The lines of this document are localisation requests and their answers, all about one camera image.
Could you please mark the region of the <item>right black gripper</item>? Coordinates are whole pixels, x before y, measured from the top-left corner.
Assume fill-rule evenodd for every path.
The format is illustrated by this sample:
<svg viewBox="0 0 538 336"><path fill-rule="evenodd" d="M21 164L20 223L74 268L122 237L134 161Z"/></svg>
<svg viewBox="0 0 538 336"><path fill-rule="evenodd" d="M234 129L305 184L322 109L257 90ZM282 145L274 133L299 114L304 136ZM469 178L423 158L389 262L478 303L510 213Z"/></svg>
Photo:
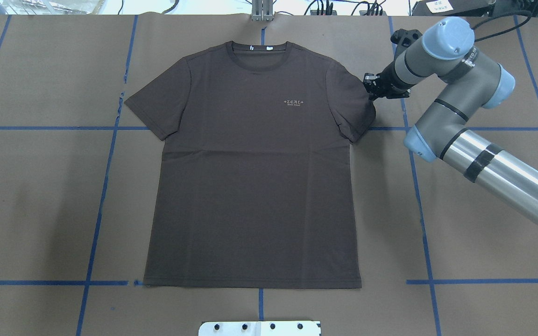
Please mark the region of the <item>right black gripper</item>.
<svg viewBox="0 0 538 336"><path fill-rule="evenodd" d="M394 70L383 70L379 74L365 73L363 85L372 101L378 98L409 98L411 93L411 86L398 78Z"/></svg>

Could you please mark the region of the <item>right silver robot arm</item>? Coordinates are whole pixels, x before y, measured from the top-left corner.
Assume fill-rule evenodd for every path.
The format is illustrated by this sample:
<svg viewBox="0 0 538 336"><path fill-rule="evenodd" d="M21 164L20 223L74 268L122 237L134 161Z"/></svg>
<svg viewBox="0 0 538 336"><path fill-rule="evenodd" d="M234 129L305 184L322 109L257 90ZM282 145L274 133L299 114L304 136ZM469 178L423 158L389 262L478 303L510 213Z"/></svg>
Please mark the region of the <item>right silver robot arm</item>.
<svg viewBox="0 0 538 336"><path fill-rule="evenodd" d="M510 98L515 77L484 53L474 27L461 17L442 17L425 31L398 28L390 42L391 62L363 79L373 100L409 98L432 77L443 84L406 132L406 149L448 164L538 226L538 170L472 127L478 113Z"/></svg>

